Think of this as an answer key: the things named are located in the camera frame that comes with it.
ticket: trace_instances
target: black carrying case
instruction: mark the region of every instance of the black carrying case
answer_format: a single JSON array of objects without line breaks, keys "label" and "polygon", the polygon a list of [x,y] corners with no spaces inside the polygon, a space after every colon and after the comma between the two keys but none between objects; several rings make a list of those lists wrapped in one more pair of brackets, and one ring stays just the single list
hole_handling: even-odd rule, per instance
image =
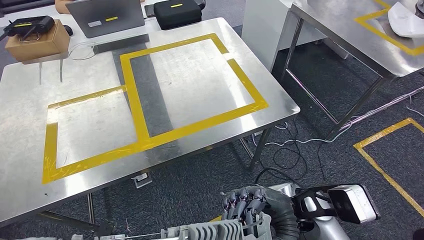
[{"label": "black carrying case", "polygon": [[172,29],[202,20],[202,10],[194,0],[168,0],[153,5],[156,20],[162,30]]}]

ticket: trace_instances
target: silver laptop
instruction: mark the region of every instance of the silver laptop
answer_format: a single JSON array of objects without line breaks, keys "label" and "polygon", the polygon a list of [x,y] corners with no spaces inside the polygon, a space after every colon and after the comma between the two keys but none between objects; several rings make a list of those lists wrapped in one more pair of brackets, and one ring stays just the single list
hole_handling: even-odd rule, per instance
[{"label": "silver laptop", "polygon": [[78,0],[66,7],[87,38],[145,24],[140,0]]}]

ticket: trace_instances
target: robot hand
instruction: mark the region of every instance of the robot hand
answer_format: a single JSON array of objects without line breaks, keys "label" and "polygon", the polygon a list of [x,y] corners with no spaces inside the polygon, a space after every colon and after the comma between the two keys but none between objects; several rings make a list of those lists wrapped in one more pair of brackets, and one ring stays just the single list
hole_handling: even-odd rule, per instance
[{"label": "robot hand", "polygon": [[[299,229],[292,200],[280,191],[263,186],[246,186],[228,192],[222,202],[222,220],[238,219],[245,225],[256,221],[256,215],[264,212],[271,216],[275,235],[282,240],[297,240]],[[247,234],[253,228],[246,229]]]}]

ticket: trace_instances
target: yellow tape square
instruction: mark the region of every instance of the yellow tape square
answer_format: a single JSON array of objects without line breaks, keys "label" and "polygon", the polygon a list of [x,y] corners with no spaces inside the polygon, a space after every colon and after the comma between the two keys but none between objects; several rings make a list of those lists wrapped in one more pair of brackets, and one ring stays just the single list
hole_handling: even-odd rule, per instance
[{"label": "yellow tape square", "polygon": [[[253,83],[243,72],[239,64],[234,59],[227,60],[228,65],[234,71],[240,82],[246,88],[247,92],[253,99],[253,103],[224,112],[222,114],[194,122],[192,124],[182,126],[168,132],[150,137],[149,131],[146,125],[145,117],[143,114],[142,104],[140,102],[139,94],[137,92],[136,81],[133,75],[130,60],[132,58],[157,53],[160,51],[204,41],[212,40],[214,45],[218,48],[221,54],[228,53],[227,48],[224,46],[222,41],[215,33],[202,35],[194,38],[190,38],[183,41],[178,41],[162,46],[152,47],[143,49],[140,51],[130,52],[122,54],[120,56],[121,67],[124,77],[124,85],[102,90],[99,92],[91,93],[88,95],[76,97],[73,99],[65,100],[58,103],[53,103],[48,106],[47,109],[47,125],[45,131],[45,147],[44,147],[44,159],[43,159],[43,174],[42,183],[47,184],[49,182],[62,179],[72,174],[79,173],[81,171],[94,168],[96,166],[114,161],[116,159],[124,158],[135,153],[146,151],[154,147],[175,141],[182,137],[194,134],[207,128],[228,122],[230,120],[239,118],[241,116],[251,114],[261,109],[268,107],[268,103],[261,96],[259,91],[255,88]],[[59,168],[56,168],[56,157],[57,157],[57,140],[58,140],[58,121],[54,118],[54,112],[57,108],[87,101],[93,98],[99,98],[107,94],[122,93],[126,92],[128,96],[129,107],[134,122],[135,133],[137,136],[137,142],[107,151],[105,153],[95,155],[78,162],[68,164]]]},{"label": "yellow tape square", "polygon": [[392,185],[407,201],[412,205],[412,207],[424,218],[424,209],[391,177],[389,176],[378,164],[377,162],[364,150],[364,147],[372,144],[373,142],[381,139],[382,137],[393,133],[394,131],[405,127],[406,125],[412,124],[421,132],[424,133],[424,127],[419,125],[412,118],[407,118],[401,122],[398,122],[388,128],[368,137],[367,139],[360,141],[353,145],[358,152],[377,170],[386,180]]},{"label": "yellow tape square", "polygon": [[402,44],[401,42],[396,41],[392,37],[388,36],[384,32],[381,32],[380,30],[378,30],[377,28],[375,28],[374,26],[372,26],[371,24],[369,24],[367,22],[370,19],[375,19],[375,18],[378,18],[378,17],[386,14],[390,10],[390,8],[392,7],[382,0],[374,0],[374,1],[377,2],[378,4],[380,4],[381,6],[383,6],[384,9],[370,13],[370,14],[366,14],[366,15],[363,15],[363,16],[359,16],[359,17],[355,18],[354,21],[357,22],[358,24],[360,24],[361,26],[363,26],[364,28],[366,28],[367,30],[369,30],[370,32],[376,34],[377,36],[383,38],[384,40],[388,41],[389,43],[400,48],[402,51],[404,51],[405,53],[407,53],[409,55],[417,56],[417,55],[424,53],[424,45],[418,46],[416,48],[409,48],[409,47],[405,46],[404,44]]}]

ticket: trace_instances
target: metal table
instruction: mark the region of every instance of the metal table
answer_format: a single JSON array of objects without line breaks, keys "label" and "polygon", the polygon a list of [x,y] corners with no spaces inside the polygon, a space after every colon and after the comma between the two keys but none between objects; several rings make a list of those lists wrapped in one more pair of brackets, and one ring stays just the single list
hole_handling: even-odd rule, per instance
[{"label": "metal table", "polygon": [[45,210],[263,130],[254,156],[241,141],[253,167],[300,111],[223,18],[69,55],[4,68],[0,227],[40,213],[97,231]]},{"label": "metal table", "polygon": [[[291,11],[298,16],[298,22],[281,80],[286,73],[289,74],[334,122],[335,126],[327,139],[332,139],[338,131],[351,124],[408,98],[408,95],[424,90],[424,86],[420,87],[408,95],[398,97],[351,120],[360,107],[384,83],[424,68],[424,38],[400,37],[390,27],[387,12],[396,2],[401,2],[413,13],[416,12],[416,0],[296,0],[293,3]],[[304,21],[321,31],[380,76],[341,120],[337,120],[288,68]]]}]

